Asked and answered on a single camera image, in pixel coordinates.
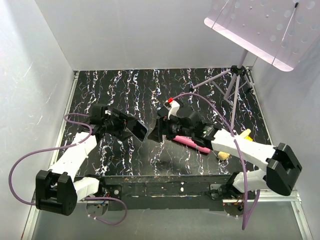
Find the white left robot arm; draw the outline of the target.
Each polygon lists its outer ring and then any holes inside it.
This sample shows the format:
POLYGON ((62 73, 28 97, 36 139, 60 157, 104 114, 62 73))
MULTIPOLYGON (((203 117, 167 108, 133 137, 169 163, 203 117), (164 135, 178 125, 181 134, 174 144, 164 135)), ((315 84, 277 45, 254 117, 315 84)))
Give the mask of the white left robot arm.
POLYGON ((48 170, 40 170, 35 178, 35 206, 38 210, 69 216, 78 201, 87 197, 101 200, 106 187, 99 176, 89 175, 76 180, 77 172, 89 153, 111 135, 120 141, 134 136, 145 139, 147 128, 132 114, 104 104, 95 104, 80 126, 70 146, 48 170))

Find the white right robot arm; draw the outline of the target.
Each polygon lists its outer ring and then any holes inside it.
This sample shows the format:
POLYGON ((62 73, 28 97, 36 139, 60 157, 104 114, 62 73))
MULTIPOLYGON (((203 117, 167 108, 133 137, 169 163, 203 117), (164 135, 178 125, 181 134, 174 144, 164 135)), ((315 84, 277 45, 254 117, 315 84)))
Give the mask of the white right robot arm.
POLYGON ((289 196, 302 172, 302 166, 292 148, 284 143, 278 146, 261 144, 232 136, 227 130, 201 120, 190 106, 170 98, 157 112, 158 118, 148 139, 161 143, 177 136, 188 137, 200 147, 228 153, 257 166, 258 169, 235 172, 220 188, 222 194, 237 199, 245 192, 271 190, 289 196))

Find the phone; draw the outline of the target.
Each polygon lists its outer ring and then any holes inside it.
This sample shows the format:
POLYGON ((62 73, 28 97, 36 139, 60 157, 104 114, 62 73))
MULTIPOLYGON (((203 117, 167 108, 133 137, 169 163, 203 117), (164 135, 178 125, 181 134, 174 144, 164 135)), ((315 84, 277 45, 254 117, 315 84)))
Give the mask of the phone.
POLYGON ((144 142, 149 130, 140 120, 134 120, 131 132, 140 142, 144 142))

